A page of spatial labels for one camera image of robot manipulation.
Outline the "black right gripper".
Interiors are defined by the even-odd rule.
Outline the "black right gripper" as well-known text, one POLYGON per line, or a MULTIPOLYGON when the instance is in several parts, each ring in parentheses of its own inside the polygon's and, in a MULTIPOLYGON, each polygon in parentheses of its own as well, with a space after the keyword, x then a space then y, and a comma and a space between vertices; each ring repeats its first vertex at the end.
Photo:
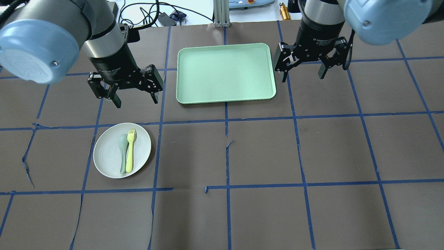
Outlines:
POLYGON ((273 56, 273 69, 282 72, 282 83, 287 81, 288 71, 305 62, 321 61, 319 79, 324 79, 328 69, 342 66, 348 70, 351 63, 351 40, 340 37, 342 26, 323 26, 320 30, 300 26, 294 44, 279 42, 273 56))

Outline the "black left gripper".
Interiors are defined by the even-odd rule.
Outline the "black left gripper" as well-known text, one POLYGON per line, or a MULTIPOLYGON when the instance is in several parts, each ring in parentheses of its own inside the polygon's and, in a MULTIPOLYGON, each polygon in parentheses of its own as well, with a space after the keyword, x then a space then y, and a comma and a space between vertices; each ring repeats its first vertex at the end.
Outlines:
POLYGON ((148 92, 154 104, 158 104, 163 79, 155 65, 139 68, 130 52, 118 52, 104 58, 90 57, 89 60, 96 71, 90 73, 87 82, 97 98, 110 98, 120 109, 121 100, 117 90, 136 88, 148 92))

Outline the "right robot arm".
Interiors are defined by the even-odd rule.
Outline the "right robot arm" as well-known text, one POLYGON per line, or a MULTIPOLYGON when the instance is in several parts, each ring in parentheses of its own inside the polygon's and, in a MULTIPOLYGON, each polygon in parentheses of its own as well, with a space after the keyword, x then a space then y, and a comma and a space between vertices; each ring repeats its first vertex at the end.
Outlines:
POLYGON ((369 45, 387 45, 422 24, 443 20, 442 0, 298 0, 301 23, 294 44, 280 42, 273 69, 288 72, 306 62, 321 62, 318 76, 351 63, 354 36, 369 45))

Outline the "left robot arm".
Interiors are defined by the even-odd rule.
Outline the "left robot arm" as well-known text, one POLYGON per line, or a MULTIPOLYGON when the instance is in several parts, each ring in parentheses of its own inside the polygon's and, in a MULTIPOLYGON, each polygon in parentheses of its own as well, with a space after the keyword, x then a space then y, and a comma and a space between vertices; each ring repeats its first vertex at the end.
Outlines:
POLYGON ((81 50, 95 68, 87 80, 95 97, 121 107, 118 90, 138 89, 158 102, 163 80, 154 65, 140 68, 128 47, 138 29, 117 21, 107 0, 2 0, 1 67, 38 84, 61 81, 81 50))

